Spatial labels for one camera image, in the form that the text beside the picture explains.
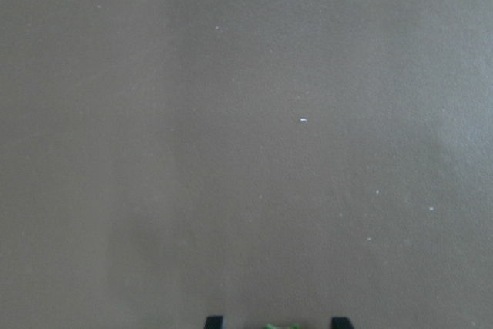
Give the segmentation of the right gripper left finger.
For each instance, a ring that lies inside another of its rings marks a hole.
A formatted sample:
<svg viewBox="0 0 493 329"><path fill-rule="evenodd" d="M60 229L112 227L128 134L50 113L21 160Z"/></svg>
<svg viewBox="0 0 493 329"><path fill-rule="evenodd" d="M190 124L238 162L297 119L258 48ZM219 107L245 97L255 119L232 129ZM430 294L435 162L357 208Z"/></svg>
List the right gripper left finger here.
<svg viewBox="0 0 493 329"><path fill-rule="evenodd" d="M221 315L208 316L204 323L204 329L223 329L224 318Z"/></svg>

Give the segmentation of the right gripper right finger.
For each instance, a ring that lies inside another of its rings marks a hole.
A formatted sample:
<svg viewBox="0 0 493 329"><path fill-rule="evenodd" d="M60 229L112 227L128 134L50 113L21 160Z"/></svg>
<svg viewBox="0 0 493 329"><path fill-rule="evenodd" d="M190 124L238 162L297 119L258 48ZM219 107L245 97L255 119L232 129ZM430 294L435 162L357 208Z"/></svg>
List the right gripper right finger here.
<svg viewBox="0 0 493 329"><path fill-rule="evenodd" d="M351 320L348 317L332 317L330 321L331 329L354 329Z"/></svg>

